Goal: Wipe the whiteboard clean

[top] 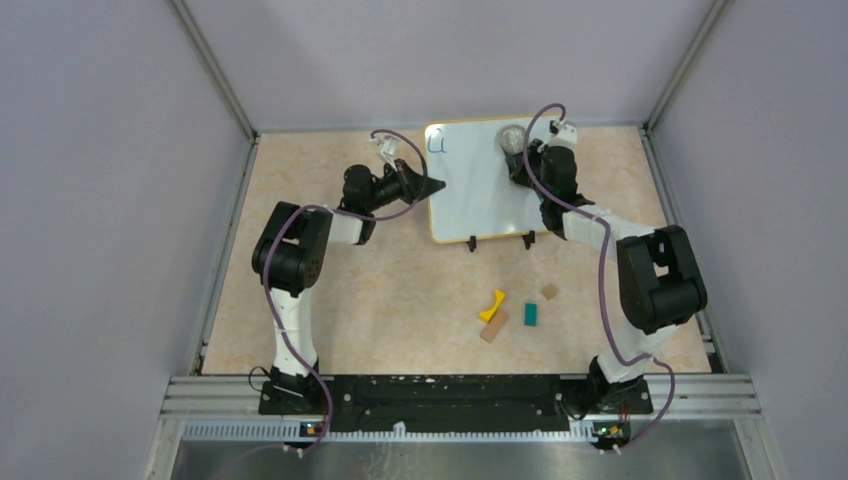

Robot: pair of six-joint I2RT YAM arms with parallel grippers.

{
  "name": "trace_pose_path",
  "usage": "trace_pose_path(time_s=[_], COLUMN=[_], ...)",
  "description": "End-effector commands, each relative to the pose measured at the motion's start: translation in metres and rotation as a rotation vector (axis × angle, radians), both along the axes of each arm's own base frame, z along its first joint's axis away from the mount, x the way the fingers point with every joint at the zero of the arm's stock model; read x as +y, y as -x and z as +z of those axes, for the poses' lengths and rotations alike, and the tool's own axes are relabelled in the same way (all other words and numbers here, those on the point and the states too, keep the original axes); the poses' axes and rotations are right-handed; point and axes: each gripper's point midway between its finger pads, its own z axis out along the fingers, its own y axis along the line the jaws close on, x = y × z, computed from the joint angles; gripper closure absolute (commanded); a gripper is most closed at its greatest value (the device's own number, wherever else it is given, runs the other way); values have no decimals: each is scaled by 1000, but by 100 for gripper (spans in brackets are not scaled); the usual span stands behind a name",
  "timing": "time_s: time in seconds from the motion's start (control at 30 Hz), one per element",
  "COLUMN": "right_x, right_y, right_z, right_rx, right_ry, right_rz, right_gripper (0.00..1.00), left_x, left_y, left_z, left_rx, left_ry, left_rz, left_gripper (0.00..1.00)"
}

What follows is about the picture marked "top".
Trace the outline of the yellow framed whiteboard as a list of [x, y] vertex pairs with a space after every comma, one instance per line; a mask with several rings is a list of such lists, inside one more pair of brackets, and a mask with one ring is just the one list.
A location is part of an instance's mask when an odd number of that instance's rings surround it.
[[505, 116], [431, 123], [423, 130], [428, 176], [445, 187], [428, 198], [438, 244], [544, 232], [540, 200], [509, 179], [499, 131], [532, 117]]

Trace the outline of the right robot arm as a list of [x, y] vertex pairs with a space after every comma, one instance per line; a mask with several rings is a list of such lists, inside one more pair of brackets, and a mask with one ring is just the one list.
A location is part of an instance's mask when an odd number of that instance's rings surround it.
[[635, 397], [665, 340], [706, 307], [688, 234], [679, 225], [631, 222], [579, 193], [575, 155], [567, 147], [534, 141], [528, 148], [507, 147], [504, 154], [511, 182], [539, 197], [547, 230], [596, 249], [602, 262], [615, 262], [625, 321], [614, 330], [606, 298], [599, 298], [608, 345], [592, 359], [584, 386], [567, 396], [581, 414], [612, 412]]

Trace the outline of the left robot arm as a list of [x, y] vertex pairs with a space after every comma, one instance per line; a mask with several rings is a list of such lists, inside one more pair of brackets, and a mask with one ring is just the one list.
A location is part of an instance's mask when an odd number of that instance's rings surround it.
[[262, 415], [331, 410], [312, 332], [313, 288], [328, 246], [363, 245], [376, 226], [375, 211], [394, 202], [412, 207], [446, 187], [403, 160], [385, 166], [380, 176], [356, 164], [343, 180], [335, 209], [279, 202], [252, 253], [251, 267], [260, 277], [276, 331], [276, 353], [261, 388]]

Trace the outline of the grey round eraser sponge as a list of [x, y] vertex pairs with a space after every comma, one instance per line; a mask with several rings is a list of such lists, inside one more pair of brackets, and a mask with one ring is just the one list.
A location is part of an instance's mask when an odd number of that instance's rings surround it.
[[505, 155], [520, 154], [524, 150], [526, 128], [519, 124], [510, 124], [497, 133], [497, 141]]

